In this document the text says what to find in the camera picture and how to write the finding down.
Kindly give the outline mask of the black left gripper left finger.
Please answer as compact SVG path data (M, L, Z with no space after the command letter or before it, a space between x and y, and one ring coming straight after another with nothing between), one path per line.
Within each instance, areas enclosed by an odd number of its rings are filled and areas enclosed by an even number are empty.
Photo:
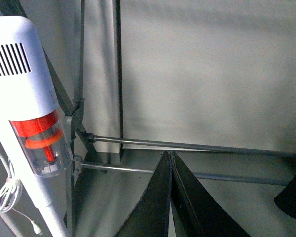
M167 237L169 231L172 164L164 151L139 202L116 237Z

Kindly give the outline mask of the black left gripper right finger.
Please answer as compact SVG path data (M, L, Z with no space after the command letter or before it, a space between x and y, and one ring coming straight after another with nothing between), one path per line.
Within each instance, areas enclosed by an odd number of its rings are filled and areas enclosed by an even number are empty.
M213 199L177 153L170 153L172 209L178 237L248 237Z

